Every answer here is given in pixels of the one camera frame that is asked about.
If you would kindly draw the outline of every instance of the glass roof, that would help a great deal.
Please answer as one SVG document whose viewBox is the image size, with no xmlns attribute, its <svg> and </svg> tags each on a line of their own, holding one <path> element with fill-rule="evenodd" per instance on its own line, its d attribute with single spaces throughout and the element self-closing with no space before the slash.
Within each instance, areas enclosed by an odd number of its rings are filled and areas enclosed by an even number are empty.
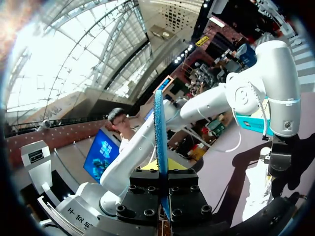
<svg viewBox="0 0 315 236">
<path fill-rule="evenodd" d="M 133 1 L 92 1 L 71 10 L 30 39 L 10 76 L 7 111 L 45 107 L 86 87 L 104 89 L 143 41 L 144 23 Z M 128 97 L 148 65 L 150 51 L 150 44 L 143 47 L 107 92 Z"/>
</svg>

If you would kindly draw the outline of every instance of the ceiling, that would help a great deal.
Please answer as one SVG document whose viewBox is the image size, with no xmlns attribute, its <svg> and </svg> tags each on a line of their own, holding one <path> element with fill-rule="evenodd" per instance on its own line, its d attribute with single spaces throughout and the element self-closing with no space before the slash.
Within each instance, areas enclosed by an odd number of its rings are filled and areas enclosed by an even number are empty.
<svg viewBox="0 0 315 236">
<path fill-rule="evenodd" d="M 87 87 L 128 98 L 142 81 L 139 97 L 185 47 L 164 52 L 167 31 L 190 41 L 203 0 L 57 0 L 18 33 L 6 87 L 7 112 L 25 113 Z"/>
</svg>

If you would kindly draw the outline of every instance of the display screen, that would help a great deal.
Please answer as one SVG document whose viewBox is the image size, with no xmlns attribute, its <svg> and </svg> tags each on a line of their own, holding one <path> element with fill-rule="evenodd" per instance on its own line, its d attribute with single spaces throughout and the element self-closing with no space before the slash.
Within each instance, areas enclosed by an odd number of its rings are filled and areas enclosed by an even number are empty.
<svg viewBox="0 0 315 236">
<path fill-rule="evenodd" d="M 83 168 L 99 183 L 106 168 L 119 155 L 119 147 L 100 129 L 94 138 Z"/>
<path fill-rule="evenodd" d="M 163 90 L 168 84 L 171 82 L 171 78 L 167 78 L 163 84 L 160 85 L 160 87 L 157 88 L 157 90 Z"/>
</svg>

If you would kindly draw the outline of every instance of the blue fabric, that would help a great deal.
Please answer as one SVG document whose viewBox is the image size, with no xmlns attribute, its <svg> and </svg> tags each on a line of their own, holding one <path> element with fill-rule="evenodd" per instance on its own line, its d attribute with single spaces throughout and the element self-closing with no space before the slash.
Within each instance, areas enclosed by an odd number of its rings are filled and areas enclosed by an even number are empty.
<svg viewBox="0 0 315 236">
<path fill-rule="evenodd" d="M 154 127 L 156 137 L 157 163 L 161 181 L 161 204 L 168 219 L 170 207 L 168 201 L 168 158 L 167 133 L 164 115 L 162 90 L 157 90 L 154 97 Z"/>
</svg>

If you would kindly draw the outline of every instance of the teal box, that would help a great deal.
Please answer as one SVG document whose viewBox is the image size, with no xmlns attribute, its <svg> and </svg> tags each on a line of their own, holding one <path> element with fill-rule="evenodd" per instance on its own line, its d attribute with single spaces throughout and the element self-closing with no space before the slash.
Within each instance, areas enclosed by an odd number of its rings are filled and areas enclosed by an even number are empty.
<svg viewBox="0 0 315 236">
<path fill-rule="evenodd" d="M 242 128 L 256 131 L 259 133 L 263 132 L 264 129 L 263 118 L 253 118 L 251 116 L 242 115 L 237 115 L 236 118 Z M 268 124 L 267 135 L 273 136 L 274 133 L 270 129 L 270 119 L 267 119 L 267 124 Z"/>
</svg>

